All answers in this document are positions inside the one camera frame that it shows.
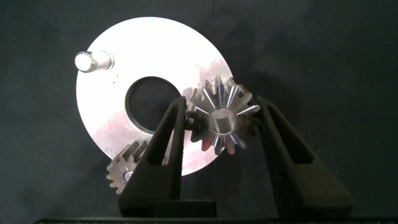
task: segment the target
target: black fabric backdrop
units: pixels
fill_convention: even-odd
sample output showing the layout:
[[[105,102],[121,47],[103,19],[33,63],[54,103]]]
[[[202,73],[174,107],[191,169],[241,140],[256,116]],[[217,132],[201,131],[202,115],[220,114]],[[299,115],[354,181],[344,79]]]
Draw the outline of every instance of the black fabric backdrop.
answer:
[[[345,184],[354,217],[398,215],[398,1],[0,1],[0,223],[120,216],[73,59],[144,16],[209,39]],[[276,217],[260,141],[248,142],[183,177],[182,198],[213,199],[222,218]]]

